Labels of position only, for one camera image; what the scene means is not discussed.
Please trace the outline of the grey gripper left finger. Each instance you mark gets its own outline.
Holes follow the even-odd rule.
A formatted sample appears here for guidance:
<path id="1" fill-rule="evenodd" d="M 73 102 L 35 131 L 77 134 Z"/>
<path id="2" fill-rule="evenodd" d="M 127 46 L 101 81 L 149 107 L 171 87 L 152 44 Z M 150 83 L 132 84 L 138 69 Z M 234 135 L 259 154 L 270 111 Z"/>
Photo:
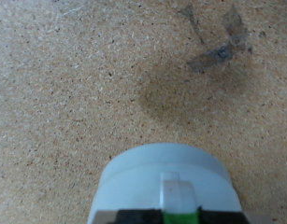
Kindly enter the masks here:
<path id="1" fill-rule="evenodd" d="M 93 224 L 164 224 L 163 214 L 157 209 L 98 211 Z"/>

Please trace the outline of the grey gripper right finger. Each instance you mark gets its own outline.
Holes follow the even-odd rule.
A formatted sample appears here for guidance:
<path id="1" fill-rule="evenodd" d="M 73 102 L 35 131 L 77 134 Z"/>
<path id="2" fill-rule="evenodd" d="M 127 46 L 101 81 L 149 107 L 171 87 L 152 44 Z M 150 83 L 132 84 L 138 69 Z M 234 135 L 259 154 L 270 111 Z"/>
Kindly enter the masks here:
<path id="1" fill-rule="evenodd" d="M 199 224 L 268 224 L 268 216 L 244 212 L 198 210 Z"/>

